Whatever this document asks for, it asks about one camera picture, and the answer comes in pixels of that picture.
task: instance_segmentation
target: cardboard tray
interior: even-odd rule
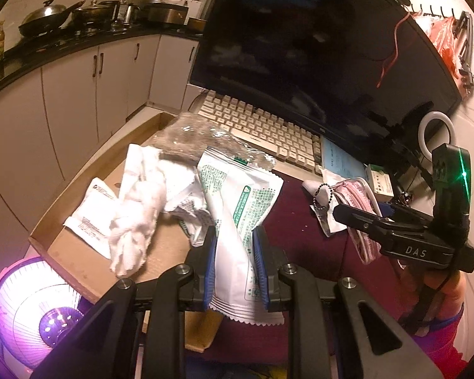
[[[117,277],[109,269],[110,260],[63,226],[64,221],[81,204],[91,180],[103,180],[117,195],[124,172],[128,145],[144,144],[173,119],[159,113],[108,149],[81,173],[54,201],[33,230],[29,240],[34,249],[75,290],[96,303],[116,283]],[[132,276],[135,282],[159,277],[165,270],[183,263],[190,249],[190,241],[178,221],[168,215],[160,216],[148,250],[145,265]],[[186,348],[203,352],[218,330],[222,316],[216,312],[186,313]]]

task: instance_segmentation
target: black monitor screen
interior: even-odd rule
[[[397,170],[428,111],[460,93],[441,57],[394,0],[215,0],[191,82]],[[384,75],[383,66],[398,58]],[[428,136],[433,134],[430,127]]]

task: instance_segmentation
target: blue booklet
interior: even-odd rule
[[[321,162],[323,168],[339,174],[341,177],[365,178],[365,165],[326,138],[323,138]]]

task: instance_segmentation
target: purple tablecloth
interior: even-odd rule
[[[382,257],[365,266],[347,232],[327,238],[309,207],[312,197],[302,187],[302,181],[275,173],[283,178],[284,185],[263,224],[270,244],[284,249],[289,262],[318,278],[333,281],[344,276],[355,278],[398,318],[401,314],[395,295],[398,280],[389,260]],[[286,321],[279,326],[255,326],[225,318],[203,357],[229,363],[285,364],[288,360]]]

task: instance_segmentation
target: red string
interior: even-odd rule
[[[385,77],[385,75],[387,75],[387,73],[389,72],[389,70],[391,70],[391,68],[393,67],[393,65],[395,65],[395,63],[397,62],[398,60],[398,41],[397,41],[397,31],[398,31],[398,27],[400,27],[402,25],[402,23],[404,21],[407,20],[408,17],[410,17],[411,13],[410,12],[407,12],[407,14],[405,15],[404,18],[402,18],[402,20],[400,20],[396,26],[395,26],[395,30],[393,31],[393,38],[395,40],[395,56],[392,60],[392,62],[387,65],[385,67],[385,64],[386,62],[390,59],[390,57],[388,57],[386,60],[383,61],[383,65],[382,65],[382,68],[381,68],[381,77],[379,78],[379,82],[376,86],[376,88],[379,88],[381,87],[381,83],[383,82],[383,78]]]

